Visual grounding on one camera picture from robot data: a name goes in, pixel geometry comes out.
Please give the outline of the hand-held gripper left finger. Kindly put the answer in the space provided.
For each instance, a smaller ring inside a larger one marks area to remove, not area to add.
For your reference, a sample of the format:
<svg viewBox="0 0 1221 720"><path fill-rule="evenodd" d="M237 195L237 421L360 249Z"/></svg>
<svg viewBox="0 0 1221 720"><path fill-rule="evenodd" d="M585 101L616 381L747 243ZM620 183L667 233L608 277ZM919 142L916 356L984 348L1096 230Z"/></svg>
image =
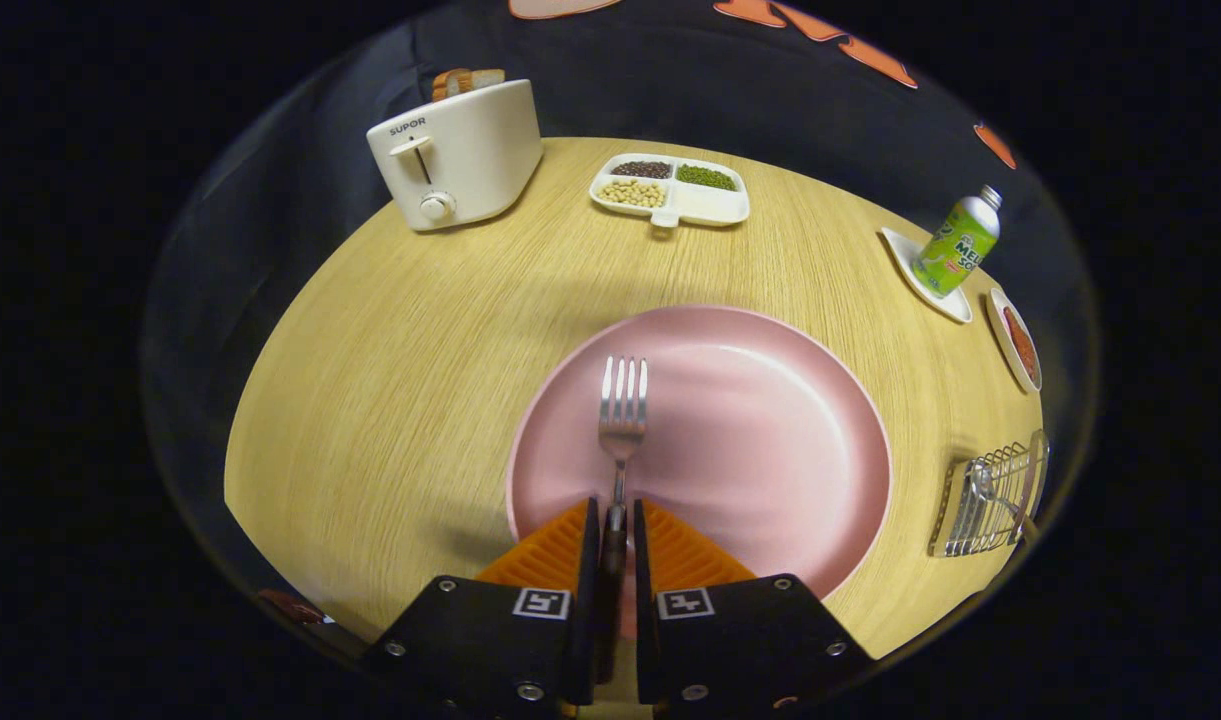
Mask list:
<svg viewBox="0 0 1221 720"><path fill-rule="evenodd" d="M578 718L595 698L598 552L582 498L476 578L431 578L360 666L438 719Z"/></svg>

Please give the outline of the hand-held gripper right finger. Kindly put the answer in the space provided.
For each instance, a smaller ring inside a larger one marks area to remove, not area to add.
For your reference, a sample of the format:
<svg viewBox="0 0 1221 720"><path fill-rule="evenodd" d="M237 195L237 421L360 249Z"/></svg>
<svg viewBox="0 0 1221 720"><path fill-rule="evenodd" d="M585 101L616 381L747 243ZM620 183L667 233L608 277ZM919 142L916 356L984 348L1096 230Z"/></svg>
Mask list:
<svg viewBox="0 0 1221 720"><path fill-rule="evenodd" d="M637 693L656 719L802 719L875 672L797 575L758 577L643 498L632 532Z"/></svg>

